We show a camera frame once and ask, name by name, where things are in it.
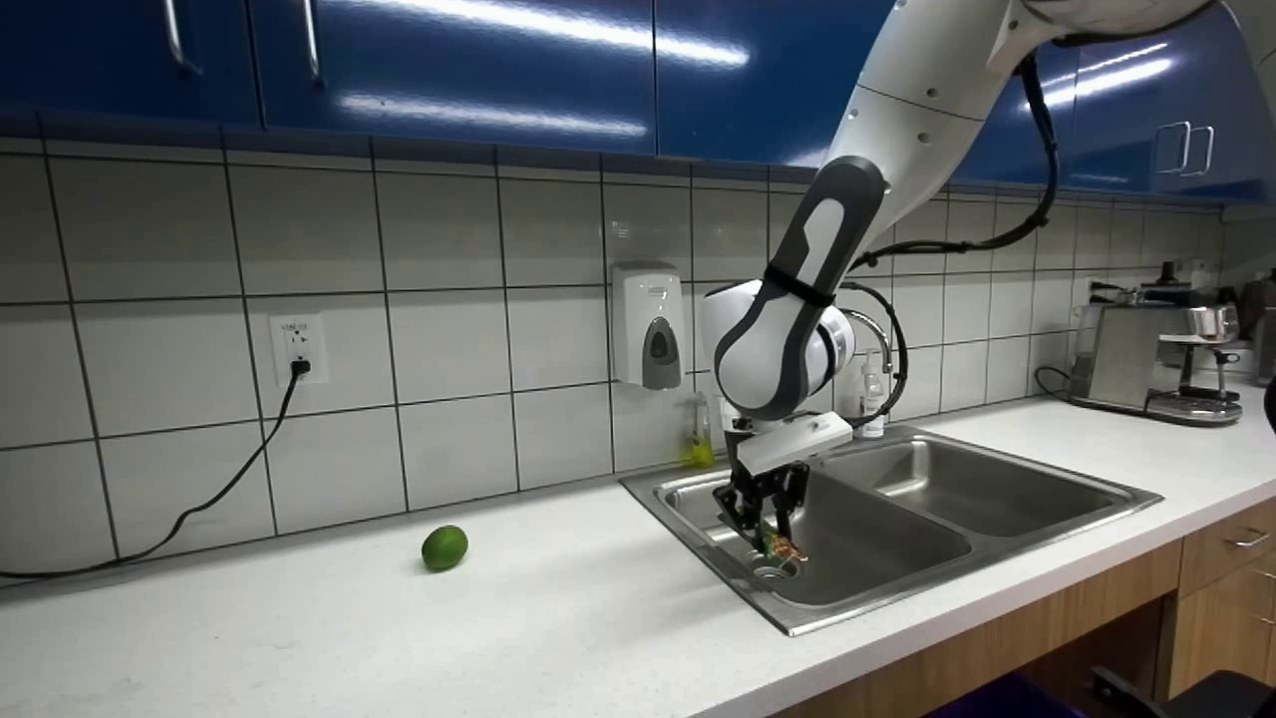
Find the espresso machine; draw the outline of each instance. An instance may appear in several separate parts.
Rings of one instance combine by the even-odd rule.
[[[1093,347],[1076,360],[1072,403],[1190,425],[1230,425],[1240,400],[1226,367],[1240,339],[1233,302],[1179,284],[1120,292],[1093,284]]]

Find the blue cabinet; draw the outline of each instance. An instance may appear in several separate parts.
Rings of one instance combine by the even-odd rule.
[[[1271,118],[1226,9],[1173,30],[1082,48],[1068,186],[1270,201]]]
[[[268,129],[653,150],[649,2],[256,0]]]
[[[241,0],[6,0],[0,110],[256,122]]]
[[[657,154],[816,169],[891,0],[653,0]]]

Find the soap dispenser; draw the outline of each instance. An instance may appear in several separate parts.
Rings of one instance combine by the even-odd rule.
[[[682,279],[665,266],[618,266],[609,279],[614,377],[680,388],[686,367]]]

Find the coffee machine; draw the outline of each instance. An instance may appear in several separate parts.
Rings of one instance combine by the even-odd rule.
[[[1072,384],[1072,403],[1147,413],[1190,425],[1230,425],[1240,400],[1226,388],[1230,342],[1240,320],[1233,302],[1100,302],[1093,354]]]

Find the double sink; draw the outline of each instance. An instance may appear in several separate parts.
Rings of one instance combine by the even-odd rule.
[[[790,573],[717,517],[715,486],[726,482],[726,472],[710,472],[626,486],[785,635],[852,617],[1155,502],[1147,492],[907,432],[809,468],[806,505],[794,516],[794,541],[809,561]]]

